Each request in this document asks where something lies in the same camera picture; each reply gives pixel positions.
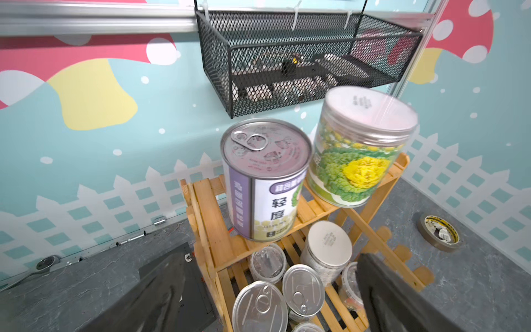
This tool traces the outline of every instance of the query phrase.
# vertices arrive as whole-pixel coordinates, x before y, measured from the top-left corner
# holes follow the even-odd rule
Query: pull tab
[[[262,140],[257,140],[257,139],[253,140],[253,137],[261,137],[261,138],[263,138],[263,141]],[[230,138],[232,138],[232,140],[235,141],[236,143],[238,143],[238,144],[240,144],[242,146],[245,146],[246,148],[248,148],[251,151],[263,150],[268,144],[267,137],[265,137],[264,135],[257,134],[257,133],[246,133],[246,132],[241,131],[241,130],[237,130],[235,132],[232,132],[230,134]],[[260,144],[263,142],[263,145],[260,145],[260,146],[257,147],[254,144],[255,142],[256,143],[260,143]]]

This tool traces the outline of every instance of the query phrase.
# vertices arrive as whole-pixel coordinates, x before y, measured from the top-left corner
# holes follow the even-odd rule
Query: metal mesh basket
[[[398,82],[422,38],[365,14],[298,13],[295,28],[293,12],[196,14],[203,68],[230,118]]]

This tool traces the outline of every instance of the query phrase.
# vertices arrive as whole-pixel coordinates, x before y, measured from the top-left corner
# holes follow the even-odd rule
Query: pull-tab lid
[[[285,332],[288,308],[278,288],[257,281],[240,291],[232,318],[234,332]]]
[[[315,258],[329,266],[342,266],[352,256],[348,234],[338,225],[327,221],[312,225],[306,245]]]
[[[295,175],[310,163],[312,145],[296,126],[258,118],[231,126],[221,138],[223,159],[234,169],[255,178]]]
[[[312,316],[323,307],[323,282],[307,265],[296,264],[286,271],[282,293],[288,306],[301,316]]]

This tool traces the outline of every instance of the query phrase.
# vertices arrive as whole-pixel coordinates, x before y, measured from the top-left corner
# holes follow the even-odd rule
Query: bamboo shelf
[[[387,227],[381,227],[374,231],[369,226],[369,222],[376,215],[408,164],[409,157],[406,154],[400,154],[363,211],[358,214],[354,209],[342,208],[334,222],[342,226],[350,217],[354,221],[354,226],[349,233],[352,243],[355,244],[361,234],[365,234],[369,238],[369,243],[361,252],[380,252],[391,269],[401,275],[414,289],[420,291],[434,281],[431,271],[424,266],[411,271],[405,264],[412,256],[409,248],[403,245],[397,246],[394,250],[389,248],[387,241],[391,238],[390,230]],[[234,284],[238,291],[245,287],[247,285],[245,272],[249,269],[247,259],[253,252],[269,243],[253,242],[239,235],[234,237],[229,235],[216,200],[216,195],[225,193],[223,175],[191,184],[181,180],[181,186],[188,205],[186,209],[188,220],[196,237],[194,244],[196,260],[218,312],[224,318],[225,331],[232,332],[230,319],[237,295],[234,292],[232,280],[235,281]],[[304,240],[310,225],[317,220],[328,219],[332,212],[339,209],[315,195],[309,189],[307,182],[304,186],[312,194],[313,199],[307,201],[301,196],[293,228],[277,241],[277,244],[287,253],[288,260],[293,264],[300,262],[299,253],[304,247]],[[333,286],[326,288],[326,294],[341,317],[337,320],[325,302],[321,315],[332,332],[358,332],[367,329],[369,323],[364,312],[356,314],[348,311],[339,300],[337,290]],[[321,325],[317,318],[314,322]]]

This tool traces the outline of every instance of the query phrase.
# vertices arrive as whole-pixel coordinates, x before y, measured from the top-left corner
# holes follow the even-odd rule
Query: can
[[[324,332],[324,330],[314,323],[306,322],[297,324],[293,329],[293,332]]]
[[[254,241],[280,239],[297,215],[312,156],[308,136],[285,121],[250,119],[227,129],[221,155],[234,229]]]
[[[363,300],[356,280],[358,262],[352,262],[341,273],[341,289],[339,299],[349,310],[363,310]]]
[[[238,293],[232,324],[234,332],[285,332],[288,326],[286,301],[271,283],[254,282]]]
[[[314,139],[310,188],[335,206],[363,205],[417,123],[409,105],[382,92],[352,86],[330,89]]]
[[[288,317],[296,322],[312,320],[324,304],[324,287],[309,266],[296,264],[282,278],[282,293],[289,307]]]
[[[352,256],[348,234],[338,225],[321,221],[310,228],[301,253],[301,263],[317,272],[325,287],[341,274]]]
[[[284,251],[275,243],[251,255],[249,270],[254,280],[276,284],[282,280],[288,261]]]

